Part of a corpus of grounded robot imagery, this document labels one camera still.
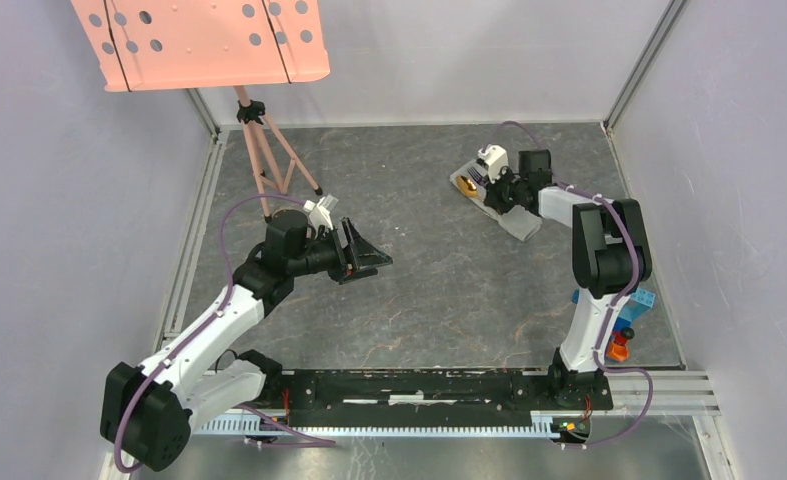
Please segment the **grey cloth napkin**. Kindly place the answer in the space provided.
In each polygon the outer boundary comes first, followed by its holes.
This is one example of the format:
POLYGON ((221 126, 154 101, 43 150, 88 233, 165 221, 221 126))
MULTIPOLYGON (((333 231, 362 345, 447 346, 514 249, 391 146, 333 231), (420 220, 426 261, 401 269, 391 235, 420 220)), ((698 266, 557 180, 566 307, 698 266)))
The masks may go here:
MULTIPOLYGON (((454 173, 449 176, 449 181, 452 186, 461 193, 456 184, 455 180, 456 177, 459 175, 467 176, 467 169, 471 166, 475 166, 477 168, 477 164, 475 161, 467 162, 465 165, 457 169, 454 173)), ((486 215, 487 217, 491 218, 498 225, 505 230, 508 234, 516 238, 521 242, 526 242, 529 240, 535 233, 540 230, 542 225, 542 219, 531 214, 524 208, 520 206, 515 206, 508 212, 504 214, 498 213, 495 209, 489 208, 483 202, 486 196, 486 189, 483 186, 479 186, 480 195, 482 196, 481 199, 471 199, 467 198, 481 213, 486 215)))

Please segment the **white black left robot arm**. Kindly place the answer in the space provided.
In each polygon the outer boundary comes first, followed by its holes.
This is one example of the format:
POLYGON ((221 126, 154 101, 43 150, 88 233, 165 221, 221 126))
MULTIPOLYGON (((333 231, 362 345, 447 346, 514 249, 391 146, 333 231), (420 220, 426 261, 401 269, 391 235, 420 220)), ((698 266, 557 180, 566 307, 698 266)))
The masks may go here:
POLYGON ((238 267, 228 267, 226 286, 191 325, 139 364, 120 362, 108 373, 100 434, 113 446, 116 469, 163 470, 195 430, 223 412, 251 400, 275 405, 283 381, 254 361, 238 358, 212 376, 208 368, 292 293, 296 278, 325 273, 345 284, 391 262, 349 218, 334 226, 324 215, 277 212, 263 241, 238 267))

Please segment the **purple metal fork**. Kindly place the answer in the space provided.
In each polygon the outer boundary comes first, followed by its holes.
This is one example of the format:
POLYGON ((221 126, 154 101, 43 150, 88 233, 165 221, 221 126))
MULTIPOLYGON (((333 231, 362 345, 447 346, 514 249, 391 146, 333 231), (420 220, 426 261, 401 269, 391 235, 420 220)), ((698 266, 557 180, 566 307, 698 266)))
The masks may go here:
POLYGON ((489 178, 482 174, 475 166, 467 169, 467 175, 473 183, 479 186, 485 186, 489 182, 489 178))

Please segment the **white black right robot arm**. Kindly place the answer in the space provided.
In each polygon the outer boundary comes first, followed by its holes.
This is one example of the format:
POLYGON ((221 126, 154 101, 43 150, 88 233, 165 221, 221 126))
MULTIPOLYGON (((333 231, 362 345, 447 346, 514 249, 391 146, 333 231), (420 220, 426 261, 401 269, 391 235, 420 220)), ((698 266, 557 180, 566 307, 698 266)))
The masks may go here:
POLYGON ((555 179, 548 150, 525 150, 511 169, 506 150, 488 145, 472 180, 484 204, 498 214, 520 207, 571 231, 571 266, 579 294, 567 337, 558 348, 563 371, 546 382, 549 400, 571 408, 587 393, 580 374, 601 370, 607 336, 617 315, 653 269, 640 203, 609 199, 555 179))

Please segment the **gold spoon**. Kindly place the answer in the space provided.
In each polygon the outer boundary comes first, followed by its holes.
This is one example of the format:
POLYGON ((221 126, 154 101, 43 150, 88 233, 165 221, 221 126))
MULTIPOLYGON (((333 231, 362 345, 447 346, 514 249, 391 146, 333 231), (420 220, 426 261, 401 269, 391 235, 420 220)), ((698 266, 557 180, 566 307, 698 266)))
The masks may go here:
POLYGON ((474 182, 471 178, 459 175, 456 177, 455 184, 458 190, 467 198, 471 199, 481 199, 482 196, 480 195, 479 185, 474 182))

